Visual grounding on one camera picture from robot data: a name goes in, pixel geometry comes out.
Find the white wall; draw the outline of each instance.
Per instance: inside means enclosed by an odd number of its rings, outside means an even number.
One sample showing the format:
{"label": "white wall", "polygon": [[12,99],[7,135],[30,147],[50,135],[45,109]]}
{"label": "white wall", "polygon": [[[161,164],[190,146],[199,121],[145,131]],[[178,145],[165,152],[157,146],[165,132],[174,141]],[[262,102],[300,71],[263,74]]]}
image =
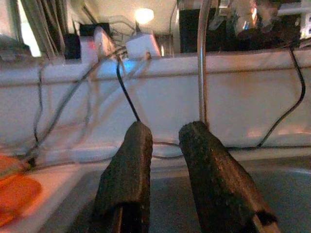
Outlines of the white wall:
{"label": "white wall", "polygon": [[[96,60],[83,45],[82,64],[50,65],[44,72],[42,132],[59,101],[89,64]],[[276,128],[266,146],[311,145],[311,61],[309,51],[296,52],[307,83],[305,100]],[[125,63],[130,70],[137,61]],[[258,54],[209,55],[207,58],[211,131],[227,146],[254,146],[277,118],[299,98],[300,82],[287,51]],[[45,155],[89,153],[111,155],[135,120],[114,75],[115,62],[106,62],[92,83],[92,117],[80,140],[87,114],[88,84],[83,83],[65,108],[59,124],[44,144]],[[0,66],[0,143],[26,149],[32,145],[33,122],[38,108],[38,68]],[[178,142],[178,131],[198,120],[196,56],[161,58],[145,64],[136,79],[127,83],[142,122],[156,140]],[[156,148],[162,153],[163,148]],[[165,153],[178,153],[169,148]]]}

